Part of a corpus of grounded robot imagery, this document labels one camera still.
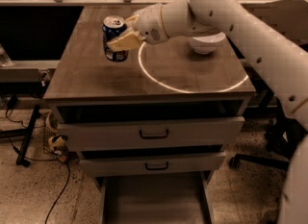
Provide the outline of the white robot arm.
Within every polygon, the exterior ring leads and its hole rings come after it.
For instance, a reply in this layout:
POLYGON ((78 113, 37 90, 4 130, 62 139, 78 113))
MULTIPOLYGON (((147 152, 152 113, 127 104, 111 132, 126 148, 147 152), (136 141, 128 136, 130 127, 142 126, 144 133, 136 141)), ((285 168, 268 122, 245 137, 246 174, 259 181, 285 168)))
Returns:
MULTIPOLYGON (((112 51, 172 37, 225 33, 280 101, 285 115, 308 131, 308 54, 249 13, 238 0, 177 0, 146 7, 107 42, 112 51)), ((308 136, 292 155, 277 224, 308 224, 308 136)))

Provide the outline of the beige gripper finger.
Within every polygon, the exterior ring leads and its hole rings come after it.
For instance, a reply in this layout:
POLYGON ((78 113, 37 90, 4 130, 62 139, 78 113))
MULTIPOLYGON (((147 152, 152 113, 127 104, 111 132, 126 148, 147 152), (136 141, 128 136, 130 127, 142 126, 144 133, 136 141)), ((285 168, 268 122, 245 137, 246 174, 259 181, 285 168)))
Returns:
POLYGON ((107 38, 107 46, 114 52, 139 48, 145 42, 145 36, 138 31, 125 31, 117 37, 107 38))
POLYGON ((128 27, 133 27, 138 22, 138 20, 139 20, 139 15, 134 14, 134 15, 131 15, 130 17, 125 19, 125 24, 128 27))

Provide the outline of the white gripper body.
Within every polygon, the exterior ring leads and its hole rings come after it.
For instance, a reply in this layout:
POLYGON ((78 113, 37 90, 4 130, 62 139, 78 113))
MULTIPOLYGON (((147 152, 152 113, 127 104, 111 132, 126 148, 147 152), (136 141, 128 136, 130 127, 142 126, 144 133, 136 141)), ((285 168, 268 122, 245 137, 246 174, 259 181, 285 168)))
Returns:
POLYGON ((148 44, 159 44, 168 40, 162 19, 162 4, 155 4, 134 12, 137 17, 135 29, 148 44))

